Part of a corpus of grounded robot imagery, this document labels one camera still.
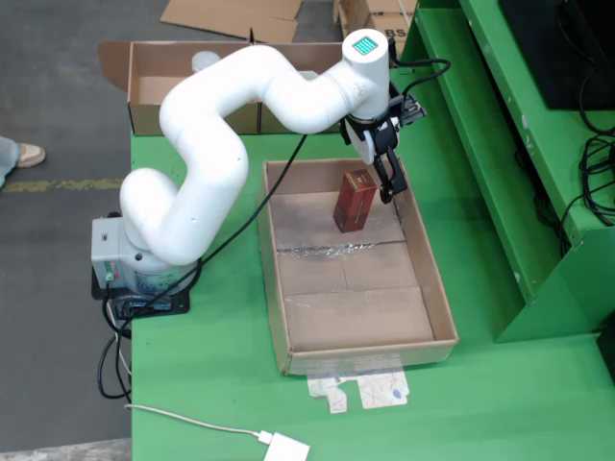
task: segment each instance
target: white charger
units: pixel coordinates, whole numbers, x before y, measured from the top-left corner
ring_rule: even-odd
[[[278,432],[272,436],[263,430],[258,436],[258,441],[269,446],[263,461],[306,461],[308,459],[309,445]]]
[[[256,432],[249,429],[238,429],[235,427],[224,427],[223,425],[211,425],[202,421],[193,420],[186,416],[177,415],[169,411],[160,410],[158,408],[152,408],[151,406],[144,405],[124,405],[124,408],[135,408],[138,410],[149,411],[151,413],[158,413],[162,416],[168,416],[176,420],[184,421],[192,425],[199,425],[200,427],[206,427],[208,429],[224,430],[226,432],[234,432],[237,434],[248,434],[258,438],[258,441],[262,444],[268,445],[269,449],[265,453],[263,461],[306,461],[308,459],[309,445],[306,445],[298,440],[286,437],[279,432],[274,433],[262,430]]]

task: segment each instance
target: open cardboard box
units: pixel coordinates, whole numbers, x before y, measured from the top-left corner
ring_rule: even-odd
[[[103,41],[98,58],[103,74],[112,84],[127,92],[128,110],[135,135],[162,135],[159,122],[160,104],[179,82],[192,75],[192,57],[211,51],[220,58],[249,42],[153,42]],[[271,44],[299,71],[323,73],[341,60],[340,43]],[[289,133],[273,113],[255,101],[226,118],[238,134]],[[337,124],[329,132],[339,131]]]
[[[265,162],[262,197],[284,166]],[[458,341],[410,188],[388,205],[375,198],[363,230],[342,234],[333,221],[343,174],[362,168],[353,159],[296,161],[258,217],[269,323],[285,374],[436,362]]]

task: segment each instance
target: power adapter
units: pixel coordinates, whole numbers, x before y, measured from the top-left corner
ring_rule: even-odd
[[[269,446],[263,461],[306,461],[308,459],[309,445],[278,432],[271,435],[262,430],[258,435],[258,441]]]

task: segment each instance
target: robot end effector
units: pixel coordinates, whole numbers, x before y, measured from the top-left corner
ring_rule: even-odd
[[[388,55],[395,61],[396,49],[392,39],[388,41]],[[402,94],[393,83],[389,83],[388,96],[388,110],[380,116],[365,120],[350,113],[339,123],[346,145],[352,144],[365,163],[374,164],[381,180],[381,200],[385,204],[407,189],[404,174],[395,156],[399,130],[427,114],[413,96]],[[382,162],[383,155],[388,159],[390,176]]]

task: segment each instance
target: yellow floor line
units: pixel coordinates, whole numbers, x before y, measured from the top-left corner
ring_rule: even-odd
[[[81,181],[17,181],[7,182],[0,189],[0,193],[11,192],[46,192],[53,189],[64,190],[107,190],[119,189],[122,185],[122,178],[106,178],[103,180],[81,180]]]

